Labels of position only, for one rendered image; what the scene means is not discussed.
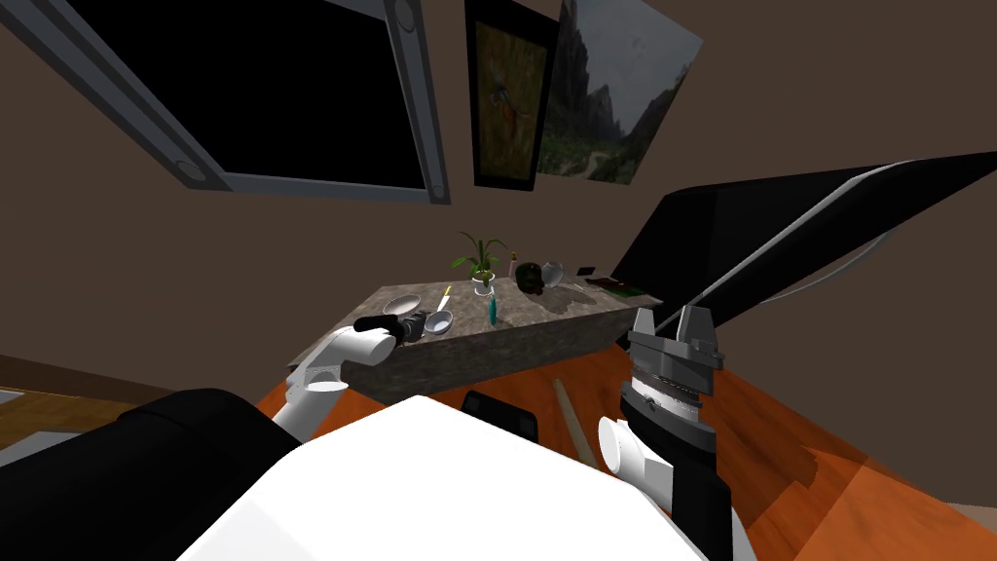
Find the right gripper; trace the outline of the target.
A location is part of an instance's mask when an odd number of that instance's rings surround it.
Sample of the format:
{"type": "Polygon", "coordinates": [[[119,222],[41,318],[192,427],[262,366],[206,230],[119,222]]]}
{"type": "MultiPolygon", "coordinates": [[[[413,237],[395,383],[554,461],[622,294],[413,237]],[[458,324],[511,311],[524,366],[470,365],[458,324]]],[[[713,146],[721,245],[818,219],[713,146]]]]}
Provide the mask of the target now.
{"type": "Polygon", "coordinates": [[[723,368],[724,356],[716,349],[715,326],[710,310],[683,306],[676,340],[656,336],[652,309],[637,310],[627,334],[634,365],[647,374],[689,393],[712,395],[714,372],[723,368]]]}

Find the green and black book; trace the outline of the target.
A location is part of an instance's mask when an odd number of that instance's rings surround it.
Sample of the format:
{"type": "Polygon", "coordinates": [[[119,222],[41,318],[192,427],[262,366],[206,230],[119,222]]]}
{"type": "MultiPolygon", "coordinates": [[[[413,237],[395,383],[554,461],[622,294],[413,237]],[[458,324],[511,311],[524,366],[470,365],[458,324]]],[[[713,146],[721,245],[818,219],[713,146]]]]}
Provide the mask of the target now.
{"type": "Polygon", "coordinates": [[[590,285],[596,286],[606,292],[609,292],[621,299],[646,295],[646,291],[644,290],[641,290],[635,286],[632,286],[625,282],[615,280],[609,277],[586,278],[585,282],[590,285]]]}

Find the green plant in white pot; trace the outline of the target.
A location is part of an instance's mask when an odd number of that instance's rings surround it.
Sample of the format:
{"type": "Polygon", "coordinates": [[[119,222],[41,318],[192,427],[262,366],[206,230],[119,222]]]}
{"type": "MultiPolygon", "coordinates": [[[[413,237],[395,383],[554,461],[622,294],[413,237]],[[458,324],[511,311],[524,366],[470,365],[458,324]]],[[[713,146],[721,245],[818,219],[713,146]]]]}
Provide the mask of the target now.
{"type": "Polygon", "coordinates": [[[492,293],[492,282],[495,278],[492,265],[499,261],[491,248],[495,244],[503,248],[508,248],[508,246],[497,238],[484,241],[474,238],[467,232],[461,232],[461,234],[471,242],[473,251],[467,256],[455,259],[451,268],[454,269],[460,264],[468,263],[470,265],[468,278],[473,283],[474,293],[479,296],[488,296],[492,293]]]}

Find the grey stone table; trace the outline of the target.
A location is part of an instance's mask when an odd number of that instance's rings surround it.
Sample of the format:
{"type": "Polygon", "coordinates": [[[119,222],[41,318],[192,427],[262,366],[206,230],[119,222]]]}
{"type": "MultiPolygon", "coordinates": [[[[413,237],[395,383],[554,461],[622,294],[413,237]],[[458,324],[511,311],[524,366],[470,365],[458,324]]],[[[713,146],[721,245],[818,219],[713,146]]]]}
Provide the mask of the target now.
{"type": "Polygon", "coordinates": [[[454,324],[442,335],[425,334],[396,349],[376,366],[345,363],[344,382],[384,405],[443,393],[604,350],[633,325],[638,309],[659,304],[648,294],[621,298],[570,275],[539,296],[524,293],[513,278],[499,278],[492,286],[495,323],[488,316],[491,298],[476,294],[470,280],[381,287],[338,324],[373,316],[406,295],[420,296],[428,313],[449,295],[446,308],[454,324]]]}

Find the beige wooden stick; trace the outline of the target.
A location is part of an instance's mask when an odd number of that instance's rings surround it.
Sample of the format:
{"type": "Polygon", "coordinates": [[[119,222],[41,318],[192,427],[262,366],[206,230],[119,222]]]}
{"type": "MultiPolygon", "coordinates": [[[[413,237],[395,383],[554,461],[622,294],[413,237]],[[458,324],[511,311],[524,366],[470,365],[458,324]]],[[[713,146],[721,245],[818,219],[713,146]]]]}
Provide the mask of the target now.
{"type": "Polygon", "coordinates": [[[586,433],[573,408],[563,380],[553,379],[553,389],[579,461],[593,469],[599,469],[599,462],[589,445],[586,433]]]}

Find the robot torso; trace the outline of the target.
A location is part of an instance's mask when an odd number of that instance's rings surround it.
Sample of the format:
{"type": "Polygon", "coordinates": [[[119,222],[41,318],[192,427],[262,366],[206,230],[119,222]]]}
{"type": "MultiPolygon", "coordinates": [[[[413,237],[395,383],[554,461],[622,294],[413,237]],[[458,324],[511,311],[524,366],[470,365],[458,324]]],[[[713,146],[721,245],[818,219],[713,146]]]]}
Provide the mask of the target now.
{"type": "Polygon", "coordinates": [[[425,396],[284,456],[177,561],[702,561],[633,486],[425,396]]]}

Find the mountain landscape picture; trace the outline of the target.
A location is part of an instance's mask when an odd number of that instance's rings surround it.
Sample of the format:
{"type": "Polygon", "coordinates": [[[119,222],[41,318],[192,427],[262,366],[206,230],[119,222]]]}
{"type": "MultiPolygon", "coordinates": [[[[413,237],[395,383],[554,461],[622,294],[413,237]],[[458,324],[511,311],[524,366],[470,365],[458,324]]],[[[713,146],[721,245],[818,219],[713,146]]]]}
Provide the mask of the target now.
{"type": "Polygon", "coordinates": [[[538,172],[631,183],[702,44],[646,0],[563,0],[538,172]]]}

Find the black-framed bird picture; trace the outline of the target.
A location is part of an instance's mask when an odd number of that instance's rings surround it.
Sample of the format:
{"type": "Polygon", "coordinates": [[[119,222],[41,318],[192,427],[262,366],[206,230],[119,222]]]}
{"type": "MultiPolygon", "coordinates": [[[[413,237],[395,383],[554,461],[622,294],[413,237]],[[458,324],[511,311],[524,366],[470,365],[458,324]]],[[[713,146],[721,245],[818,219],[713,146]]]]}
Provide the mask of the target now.
{"type": "Polygon", "coordinates": [[[463,0],[474,184],[530,192],[560,25],[517,0],[463,0]]]}

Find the grey-framed dark window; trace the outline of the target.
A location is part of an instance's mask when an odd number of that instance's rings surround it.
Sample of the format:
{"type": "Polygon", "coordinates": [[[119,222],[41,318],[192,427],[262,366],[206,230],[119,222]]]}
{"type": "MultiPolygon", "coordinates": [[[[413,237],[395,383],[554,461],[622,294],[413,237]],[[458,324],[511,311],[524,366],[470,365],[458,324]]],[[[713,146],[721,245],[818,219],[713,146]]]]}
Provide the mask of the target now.
{"type": "Polygon", "coordinates": [[[421,0],[0,0],[0,23],[186,188],[451,201],[421,0]]]}

